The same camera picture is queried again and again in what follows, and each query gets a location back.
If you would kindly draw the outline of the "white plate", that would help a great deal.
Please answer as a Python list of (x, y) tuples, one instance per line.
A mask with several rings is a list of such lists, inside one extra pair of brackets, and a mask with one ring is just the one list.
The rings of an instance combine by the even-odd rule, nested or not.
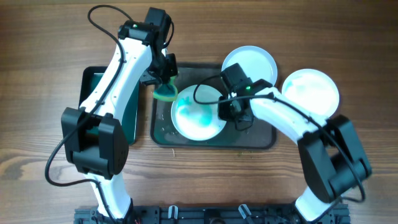
[(206, 141), (218, 135), (226, 126), (226, 121), (218, 117), (218, 106), (201, 105), (195, 100), (216, 101), (220, 96), (216, 88), (208, 85), (192, 85), (182, 90), (170, 110), (175, 129), (193, 141)]
[(291, 73), (282, 85), (282, 94), (306, 110), (330, 117), (338, 109), (340, 94), (325, 73), (304, 68)]

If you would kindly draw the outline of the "light blue plate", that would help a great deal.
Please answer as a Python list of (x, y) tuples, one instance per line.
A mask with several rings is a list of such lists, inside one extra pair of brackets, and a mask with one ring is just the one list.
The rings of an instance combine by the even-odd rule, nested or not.
[(277, 65), (274, 58), (264, 49), (246, 45), (234, 49), (225, 58), (221, 71), (238, 63), (252, 84), (258, 80), (266, 81), (273, 87), (277, 81)]

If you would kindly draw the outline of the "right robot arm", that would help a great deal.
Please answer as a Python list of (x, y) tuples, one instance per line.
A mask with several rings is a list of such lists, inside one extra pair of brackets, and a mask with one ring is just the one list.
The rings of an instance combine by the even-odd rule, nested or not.
[(271, 83), (263, 79), (252, 81), (238, 63), (222, 69), (220, 76), (228, 93), (235, 96), (219, 105), (226, 105), (232, 117), (249, 111), (298, 146), (307, 188), (294, 207), (303, 221), (319, 221), (355, 187), (361, 192), (357, 201), (365, 200), (362, 182), (371, 176), (372, 168), (347, 117), (313, 114), (288, 100)]

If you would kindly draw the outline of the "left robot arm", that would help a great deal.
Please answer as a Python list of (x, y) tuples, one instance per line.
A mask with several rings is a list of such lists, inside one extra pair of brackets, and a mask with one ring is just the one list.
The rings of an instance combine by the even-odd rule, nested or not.
[(113, 37), (116, 50), (98, 84), (77, 109), (62, 114), (60, 145), (67, 161), (92, 185), (98, 222), (135, 222), (122, 174), (129, 151), (123, 118), (140, 83), (156, 85), (157, 100), (176, 100), (177, 63), (167, 53), (173, 34), (174, 23), (163, 9), (150, 8), (144, 22), (129, 18)]

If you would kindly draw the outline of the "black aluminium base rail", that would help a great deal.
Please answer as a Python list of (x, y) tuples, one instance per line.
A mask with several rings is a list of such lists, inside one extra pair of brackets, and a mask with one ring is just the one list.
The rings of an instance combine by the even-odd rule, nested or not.
[[(127, 221), (116, 219), (116, 223), (143, 224), (206, 224), (206, 223), (323, 223), (350, 224), (348, 205), (339, 204), (326, 212), (317, 222), (307, 222), (300, 217), (292, 204), (270, 204), (265, 206), (239, 207), (158, 207), (134, 206)], [(73, 223), (113, 223), (110, 218), (100, 214), (96, 207), (75, 210)]]

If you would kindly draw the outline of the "green yellow sponge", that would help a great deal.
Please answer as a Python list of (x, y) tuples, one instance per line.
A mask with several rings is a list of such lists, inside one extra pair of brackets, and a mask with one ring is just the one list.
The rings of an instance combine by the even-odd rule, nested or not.
[(178, 97), (178, 89), (174, 84), (175, 77), (171, 77), (168, 83), (161, 84), (153, 92), (153, 98), (160, 101), (171, 102)]

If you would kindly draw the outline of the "black rectangular water tray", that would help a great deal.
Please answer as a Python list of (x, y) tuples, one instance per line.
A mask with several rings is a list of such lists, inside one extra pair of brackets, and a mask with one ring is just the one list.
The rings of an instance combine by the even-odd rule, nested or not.
[[(93, 90), (100, 82), (107, 67), (87, 67), (83, 71), (80, 98), (78, 107), (90, 96)], [(133, 145), (136, 141), (137, 129), (137, 113), (139, 102), (139, 84), (134, 88), (129, 101), (127, 103), (125, 112), (123, 114), (122, 128), (129, 145)]]

